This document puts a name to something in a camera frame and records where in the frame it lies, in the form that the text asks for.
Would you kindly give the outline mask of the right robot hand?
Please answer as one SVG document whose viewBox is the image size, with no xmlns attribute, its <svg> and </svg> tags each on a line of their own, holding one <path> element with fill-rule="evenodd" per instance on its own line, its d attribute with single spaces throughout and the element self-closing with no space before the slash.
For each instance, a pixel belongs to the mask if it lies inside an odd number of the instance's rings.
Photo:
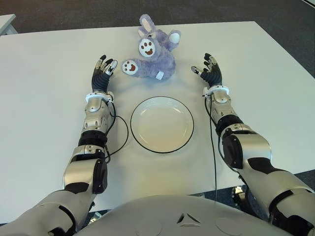
<svg viewBox="0 0 315 236">
<path fill-rule="evenodd" d="M 222 85 L 222 73 L 216 59 L 209 53 L 204 55 L 204 65 L 202 70 L 196 66 L 192 66 L 191 70 L 202 78 L 209 87 Z"/>
</svg>

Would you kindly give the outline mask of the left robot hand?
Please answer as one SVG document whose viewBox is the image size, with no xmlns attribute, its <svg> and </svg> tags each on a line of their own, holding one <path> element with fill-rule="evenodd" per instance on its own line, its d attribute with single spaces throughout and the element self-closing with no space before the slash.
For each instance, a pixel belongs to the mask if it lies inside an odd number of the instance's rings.
<svg viewBox="0 0 315 236">
<path fill-rule="evenodd" d="M 110 77 L 118 65 L 115 59 L 106 59 L 106 55 L 101 56 L 95 64 L 92 75 L 92 90 L 107 93 Z"/>
</svg>

